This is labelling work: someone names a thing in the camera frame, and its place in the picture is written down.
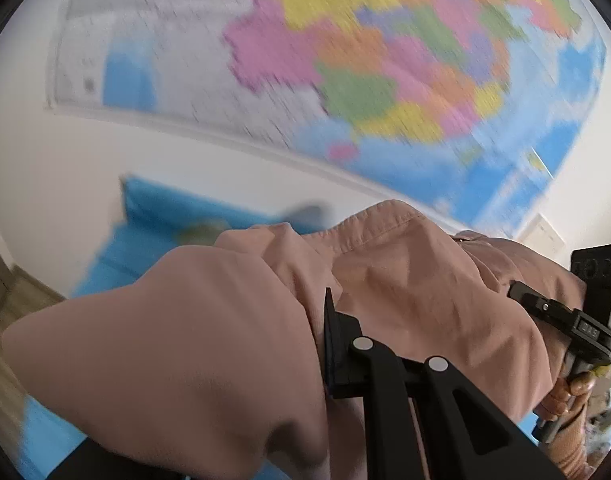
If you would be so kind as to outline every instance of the wooden floor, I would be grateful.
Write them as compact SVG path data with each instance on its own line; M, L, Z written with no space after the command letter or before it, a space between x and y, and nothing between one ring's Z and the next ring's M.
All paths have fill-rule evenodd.
M0 335L17 319L63 300L22 270L16 269L14 274L14 285L0 311ZM14 462L23 421L24 396L23 388L3 359L0 344L0 444Z

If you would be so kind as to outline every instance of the pink garment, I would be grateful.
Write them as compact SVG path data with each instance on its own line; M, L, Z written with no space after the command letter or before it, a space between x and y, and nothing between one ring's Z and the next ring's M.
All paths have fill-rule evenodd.
M448 358L512 420L553 387L569 341L506 298L521 280L580 308L584 284L509 240L446 235L375 205L308 236L227 231L135 284L67 300L3 335L28 392L109 450L201 478L270 454L310 478L364 479L359 400L325 399L323 299L397 354Z

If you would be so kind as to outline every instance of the colorful map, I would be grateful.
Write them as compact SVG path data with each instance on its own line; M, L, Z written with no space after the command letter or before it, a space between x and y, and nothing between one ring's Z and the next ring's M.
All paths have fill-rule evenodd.
M580 0L70 0L50 102L292 150L511 235L604 56Z

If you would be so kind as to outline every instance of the blue bedsheet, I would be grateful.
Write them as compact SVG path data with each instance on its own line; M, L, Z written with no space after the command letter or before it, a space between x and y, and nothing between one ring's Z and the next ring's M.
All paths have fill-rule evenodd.
M165 253L178 246L178 235L202 221L223 219L232 228L282 221L229 205L159 186L139 178L124 182L124 224L117 225L108 243L92 263L87 277L73 296L83 296L129 285L142 276ZM302 234L321 226L291 221ZM526 417L524 433L534 427L536 417ZM26 398L18 469L26 480L45 478L85 439L79 430ZM266 463L255 480L285 480L279 469Z

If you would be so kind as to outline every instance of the map of china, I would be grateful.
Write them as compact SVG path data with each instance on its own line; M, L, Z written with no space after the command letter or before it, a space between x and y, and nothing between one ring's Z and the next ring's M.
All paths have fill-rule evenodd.
M561 38L581 22L568 0L254 0L223 38L253 91L313 87L356 136L434 143L503 106L508 44L528 40L507 5Z

